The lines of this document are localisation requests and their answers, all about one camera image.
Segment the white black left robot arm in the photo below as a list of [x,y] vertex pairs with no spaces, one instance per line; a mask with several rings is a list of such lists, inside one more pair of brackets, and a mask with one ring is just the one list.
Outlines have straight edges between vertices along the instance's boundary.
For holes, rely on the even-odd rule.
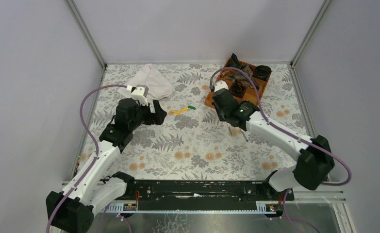
[[150,105],[128,98],[119,101],[116,114],[107,124],[96,143],[95,155],[60,192],[50,192],[46,198],[48,224],[68,233],[86,233],[95,216],[104,207],[126,193],[132,194],[133,177],[127,174],[111,177],[97,187],[109,165],[121,155],[141,125],[161,125],[167,115],[158,100]]

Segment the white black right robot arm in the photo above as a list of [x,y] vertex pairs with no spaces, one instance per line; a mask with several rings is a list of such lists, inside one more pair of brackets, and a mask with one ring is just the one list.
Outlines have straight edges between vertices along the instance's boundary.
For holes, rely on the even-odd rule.
[[311,138],[298,134],[271,119],[265,120],[259,107],[249,101],[238,102],[229,90],[223,88],[212,94],[213,106],[220,121],[263,137],[286,152],[296,161],[290,168],[276,171],[266,179],[276,191],[303,187],[316,190],[326,179],[335,163],[326,138]]

